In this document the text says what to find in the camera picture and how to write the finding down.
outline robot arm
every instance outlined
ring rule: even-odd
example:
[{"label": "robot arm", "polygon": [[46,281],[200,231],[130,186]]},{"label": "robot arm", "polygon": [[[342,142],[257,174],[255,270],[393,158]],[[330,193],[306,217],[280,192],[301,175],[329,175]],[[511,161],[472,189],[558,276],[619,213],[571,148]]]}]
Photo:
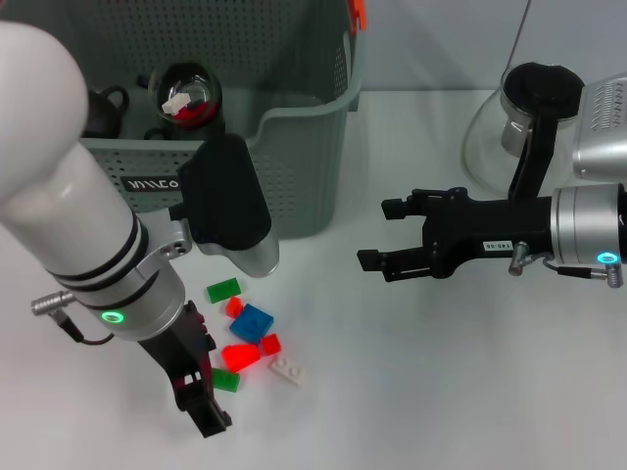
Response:
[{"label": "robot arm", "polygon": [[159,362],[203,436],[224,431],[231,421],[214,399],[208,355],[216,345],[169,261],[193,240],[252,276],[276,268],[278,243],[245,142],[224,135],[205,143],[179,171],[182,205],[135,214],[78,143],[87,90],[55,38],[0,22],[0,89],[0,223],[67,289],[33,312],[93,344],[63,313],[79,302]]},{"label": "robot arm", "polygon": [[[616,181],[627,173],[626,82],[627,77],[615,76],[582,92],[573,154],[581,178]],[[542,155],[527,153],[520,166],[536,159],[546,170],[552,154],[552,149]],[[426,217],[423,246],[392,253],[359,251],[362,269],[381,271],[388,282],[441,279],[471,259],[506,258],[511,259],[509,273],[520,275],[526,264],[544,258],[558,274],[603,279],[612,288],[620,287],[621,262],[627,261],[627,194],[622,184],[562,188],[550,198],[536,198],[543,177],[534,173],[525,179],[533,183],[523,185],[533,193],[526,191],[525,197],[516,197],[524,191],[512,183],[520,191],[510,191],[502,201],[473,201],[464,188],[414,190],[406,201],[384,201],[387,219]]]}]

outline perforated basket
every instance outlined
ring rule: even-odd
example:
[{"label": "perforated basket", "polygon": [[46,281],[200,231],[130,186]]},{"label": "perforated basket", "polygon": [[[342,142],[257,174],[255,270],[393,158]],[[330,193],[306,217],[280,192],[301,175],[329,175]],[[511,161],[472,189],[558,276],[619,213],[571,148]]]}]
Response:
[{"label": "perforated basket", "polygon": [[246,138],[277,233],[293,238],[333,214],[346,113],[362,82],[354,12],[347,0],[20,0],[0,14],[56,35],[91,89],[128,90],[121,139],[82,142],[137,212],[180,193],[175,183],[129,192],[121,178],[171,181],[202,143],[140,140],[159,122],[137,75],[181,58],[210,67],[227,131]]}]

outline green led ring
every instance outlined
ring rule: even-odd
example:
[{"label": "green led ring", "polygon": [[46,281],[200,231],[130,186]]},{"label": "green led ring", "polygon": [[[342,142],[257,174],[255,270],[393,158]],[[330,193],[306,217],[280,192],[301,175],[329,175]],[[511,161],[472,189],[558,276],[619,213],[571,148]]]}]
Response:
[{"label": "green led ring", "polygon": [[102,319],[107,323],[122,323],[124,321],[124,315],[117,311],[105,311],[102,314]]}]

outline black handle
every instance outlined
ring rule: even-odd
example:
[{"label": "black handle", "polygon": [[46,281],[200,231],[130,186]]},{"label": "black handle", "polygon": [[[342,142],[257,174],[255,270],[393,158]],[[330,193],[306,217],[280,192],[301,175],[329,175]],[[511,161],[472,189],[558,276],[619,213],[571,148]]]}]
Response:
[{"label": "black handle", "polygon": [[121,86],[110,86],[109,88],[102,90],[99,94],[103,97],[109,99],[109,95],[115,92],[120,92],[121,94],[121,104],[118,106],[118,116],[122,117],[126,110],[128,110],[128,105],[130,105],[130,98],[128,97],[128,92],[122,88]]},{"label": "black handle", "polygon": [[522,149],[516,173],[509,186],[510,201],[537,198],[553,159],[557,118],[539,113],[531,137]]},{"label": "black handle", "polygon": [[246,142],[224,134],[205,142],[178,171],[192,238],[227,250],[257,246],[272,226]]}]

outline red lego brick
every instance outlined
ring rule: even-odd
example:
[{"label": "red lego brick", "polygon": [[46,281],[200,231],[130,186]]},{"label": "red lego brick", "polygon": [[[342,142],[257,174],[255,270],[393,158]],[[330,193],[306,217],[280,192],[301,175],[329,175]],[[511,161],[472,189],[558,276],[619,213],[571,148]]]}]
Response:
[{"label": "red lego brick", "polygon": [[244,305],[242,304],[242,301],[240,301],[239,297],[231,297],[228,304],[226,304],[226,316],[237,318],[243,309]]},{"label": "red lego brick", "polygon": [[281,343],[278,341],[278,336],[269,335],[262,338],[262,351],[264,355],[273,355],[281,352]]},{"label": "red lego brick", "polygon": [[255,345],[227,346],[222,350],[222,359],[226,369],[235,374],[245,367],[254,364],[262,355]]}]

